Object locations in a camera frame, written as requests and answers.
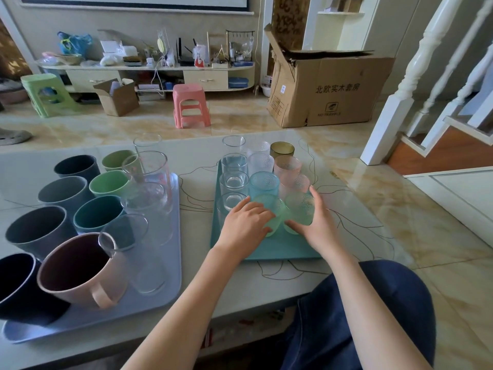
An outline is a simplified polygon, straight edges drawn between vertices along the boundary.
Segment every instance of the large cardboard box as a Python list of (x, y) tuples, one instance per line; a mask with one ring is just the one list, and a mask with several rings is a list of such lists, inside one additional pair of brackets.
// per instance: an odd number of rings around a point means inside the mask
[(370, 120), (394, 58), (366, 51), (289, 51), (265, 29), (275, 55), (268, 111), (283, 128)]
[(135, 83), (131, 79), (122, 79), (122, 86), (113, 92), (110, 96), (109, 90), (111, 83), (117, 82), (118, 79), (107, 80), (100, 84), (94, 85), (94, 90), (99, 96), (102, 108), (108, 115), (121, 117), (139, 107), (139, 99), (135, 93)]

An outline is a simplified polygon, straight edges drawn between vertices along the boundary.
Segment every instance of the floor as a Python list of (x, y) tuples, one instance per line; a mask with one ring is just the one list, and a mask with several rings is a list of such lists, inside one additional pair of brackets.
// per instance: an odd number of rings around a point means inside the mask
[[(171, 139), (280, 128), (269, 116), (264, 97), (221, 94), (207, 98), (211, 127), (187, 130), (174, 127), (169, 100), (143, 103), (121, 118), (88, 105), (83, 115), (40, 119), (28, 103), (11, 105), (0, 114), (0, 127), (26, 129), (34, 138), (2, 146), (0, 153), (117, 144), (142, 132)], [(414, 258), (415, 271), (428, 285), (435, 305), (435, 368), (493, 368), (493, 249), (390, 167), (369, 167), (359, 160), (382, 106), (377, 104), (367, 123), (308, 127), (299, 132)]]

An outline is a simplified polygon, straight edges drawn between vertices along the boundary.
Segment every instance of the forearm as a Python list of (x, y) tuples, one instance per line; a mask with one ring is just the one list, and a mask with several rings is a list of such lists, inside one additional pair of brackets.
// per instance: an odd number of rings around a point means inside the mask
[(123, 368), (192, 369), (217, 301), (237, 264), (212, 248), (190, 285)]
[(342, 246), (324, 258), (336, 278), (361, 366), (365, 370), (431, 368), (357, 261)]

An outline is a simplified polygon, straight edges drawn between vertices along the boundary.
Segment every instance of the dark blue pants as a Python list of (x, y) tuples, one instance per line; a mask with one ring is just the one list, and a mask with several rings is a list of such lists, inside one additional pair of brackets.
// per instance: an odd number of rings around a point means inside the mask
[[(361, 269), (407, 335), (433, 366), (435, 314), (422, 280), (393, 261), (360, 263)], [(334, 275), (299, 299), (286, 331), (282, 370), (361, 369)]]

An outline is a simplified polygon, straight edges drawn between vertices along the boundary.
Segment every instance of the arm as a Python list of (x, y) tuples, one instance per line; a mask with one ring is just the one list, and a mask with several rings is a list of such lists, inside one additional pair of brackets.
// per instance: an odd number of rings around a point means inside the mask
[(286, 224), (304, 235), (332, 269), (363, 369), (431, 369), (358, 262), (342, 246), (332, 216), (318, 192), (312, 186), (310, 192), (315, 199), (312, 224), (304, 226), (291, 220)]
[(238, 264), (270, 231), (274, 214), (247, 197), (224, 221), (217, 243), (182, 295), (145, 338), (123, 370), (192, 369), (209, 321)]

